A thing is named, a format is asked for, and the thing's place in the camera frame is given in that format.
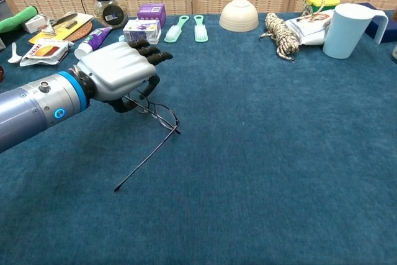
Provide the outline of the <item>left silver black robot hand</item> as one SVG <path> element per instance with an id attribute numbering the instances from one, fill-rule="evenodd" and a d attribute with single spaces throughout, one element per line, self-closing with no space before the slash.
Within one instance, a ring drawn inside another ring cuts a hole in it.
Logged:
<path id="1" fill-rule="evenodd" d="M 145 39 L 135 42 L 115 42 L 82 57 L 74 71 L 86 77 L 95 86 L 93 99 L 107 103 L 118 113 L 126 113 L 137 107 L 123 97 L 141 85 L 145 89 L 139 98 L 150 95 L 160 82 L 156 65 L 170 60 L 173 55 L 162 52 Z"/>

